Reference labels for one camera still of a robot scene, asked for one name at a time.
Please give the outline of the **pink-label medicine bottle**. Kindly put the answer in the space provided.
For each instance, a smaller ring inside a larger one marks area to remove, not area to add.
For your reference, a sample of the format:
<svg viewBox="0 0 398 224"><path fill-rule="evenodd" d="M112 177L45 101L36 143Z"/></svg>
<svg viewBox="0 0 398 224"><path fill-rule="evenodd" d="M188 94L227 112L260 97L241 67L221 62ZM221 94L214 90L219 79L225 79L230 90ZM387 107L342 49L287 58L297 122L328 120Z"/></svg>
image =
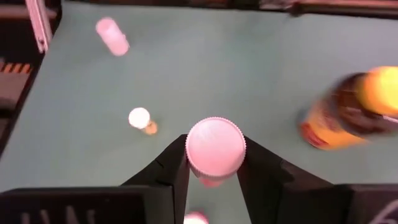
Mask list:
<svg viewBox="0 0 398 224"><path fill-rule="evenodd" d="M230 120L209 117L197 122L185 140L191 170L207 187L217 187L234 175L246 157L246 140Z"/></svg>

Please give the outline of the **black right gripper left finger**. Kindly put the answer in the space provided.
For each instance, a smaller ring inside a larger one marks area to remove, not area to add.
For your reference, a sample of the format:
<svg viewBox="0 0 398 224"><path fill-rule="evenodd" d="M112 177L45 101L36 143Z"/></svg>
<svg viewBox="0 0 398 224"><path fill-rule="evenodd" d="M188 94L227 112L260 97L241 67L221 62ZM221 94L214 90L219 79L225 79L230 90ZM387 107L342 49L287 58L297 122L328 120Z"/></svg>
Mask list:
<svg viewBox="0 0 398 224"><path fill-rule="evenodd" d="M186 134L170 143L123 186L143 186L146 224L183 224L189 183Z"/></svg>

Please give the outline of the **green table mat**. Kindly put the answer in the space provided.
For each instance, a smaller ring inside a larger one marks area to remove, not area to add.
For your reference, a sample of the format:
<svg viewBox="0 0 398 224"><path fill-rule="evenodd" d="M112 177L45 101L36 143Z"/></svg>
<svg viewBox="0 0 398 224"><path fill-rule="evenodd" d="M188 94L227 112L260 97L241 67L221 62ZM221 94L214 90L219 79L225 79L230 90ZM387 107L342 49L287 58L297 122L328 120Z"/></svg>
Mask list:
<svg viewBox="0 0 398 224"><path fill-rule="evenodd" d="M126 54L98 35L104 17ZM331 183L340 224L398 224L398 133L323 151L298 127L336 82L384 65L398 65L397 20L66 3L0 158L0 223L146 224L143 186L122 184L197 122L222 117ZM129 124L134 108L156 134ZM188 166L185 213L251 224L238 171L207 187Z"/></svg>

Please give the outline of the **yellow-green pill vial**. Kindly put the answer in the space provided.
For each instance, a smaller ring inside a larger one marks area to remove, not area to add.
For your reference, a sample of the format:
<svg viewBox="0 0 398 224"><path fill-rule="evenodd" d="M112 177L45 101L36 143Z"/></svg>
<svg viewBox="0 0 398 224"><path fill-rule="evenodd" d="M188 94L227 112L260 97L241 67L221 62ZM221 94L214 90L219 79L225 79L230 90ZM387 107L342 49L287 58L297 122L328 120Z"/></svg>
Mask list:
<svg viewBox="0 0 398 224"><path fill-rule="evenodd" d="M152 120L145 108L134 108L128 116L129 124L142 132L153 135L158 131L157 123Z"/></svg>

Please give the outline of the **brown fish oil bottle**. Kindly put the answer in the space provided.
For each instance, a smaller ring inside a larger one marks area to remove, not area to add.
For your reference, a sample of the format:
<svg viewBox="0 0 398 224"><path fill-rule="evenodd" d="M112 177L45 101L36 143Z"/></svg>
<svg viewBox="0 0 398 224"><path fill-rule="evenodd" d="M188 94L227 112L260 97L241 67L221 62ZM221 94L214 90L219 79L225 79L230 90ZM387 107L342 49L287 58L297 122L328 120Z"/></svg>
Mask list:
<svg viewBox="0 0 398 224"><path fill-rule="evenodd" d="M304 140L323 150L398 133L398 67L339 80L308 108L299 128Z"/></svg>

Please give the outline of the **black hazard-striped floor mat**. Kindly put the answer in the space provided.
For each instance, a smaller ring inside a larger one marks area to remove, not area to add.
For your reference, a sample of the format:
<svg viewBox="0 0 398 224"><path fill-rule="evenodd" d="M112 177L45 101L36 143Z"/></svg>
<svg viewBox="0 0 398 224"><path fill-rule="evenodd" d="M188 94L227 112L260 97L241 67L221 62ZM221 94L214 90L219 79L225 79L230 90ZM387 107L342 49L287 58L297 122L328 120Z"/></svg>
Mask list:
<svg viewBox="0 0 398 224"><path fill-rule="evenodd" d="M0 62L0 107L16 106L32 71L29 63Z"/></svg>

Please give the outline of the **clear pill vial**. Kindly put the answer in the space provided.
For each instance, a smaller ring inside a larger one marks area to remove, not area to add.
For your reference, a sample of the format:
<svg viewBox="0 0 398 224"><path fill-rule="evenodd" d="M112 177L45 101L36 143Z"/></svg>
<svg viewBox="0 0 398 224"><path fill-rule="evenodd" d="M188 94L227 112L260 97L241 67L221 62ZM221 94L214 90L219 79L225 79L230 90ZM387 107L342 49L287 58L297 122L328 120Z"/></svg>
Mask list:
<svg viewBox="0 0 398 224"><path fill-rule="evenodd" d="M125 34L115 20L104 17L96 23L96 31L109 51L115 56L122 56L130 48Z"/></svg>

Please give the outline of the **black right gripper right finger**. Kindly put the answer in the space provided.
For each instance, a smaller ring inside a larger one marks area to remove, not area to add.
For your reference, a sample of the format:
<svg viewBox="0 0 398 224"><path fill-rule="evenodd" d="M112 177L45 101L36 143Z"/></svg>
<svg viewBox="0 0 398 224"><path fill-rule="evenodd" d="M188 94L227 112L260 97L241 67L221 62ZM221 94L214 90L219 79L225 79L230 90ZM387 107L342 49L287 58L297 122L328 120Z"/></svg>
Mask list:
<svg viewBox="0 0 398 224"><path fill-rule="evenodd" d="M251 224L340 224L333 185L245 138L238 179Z"/></svg>

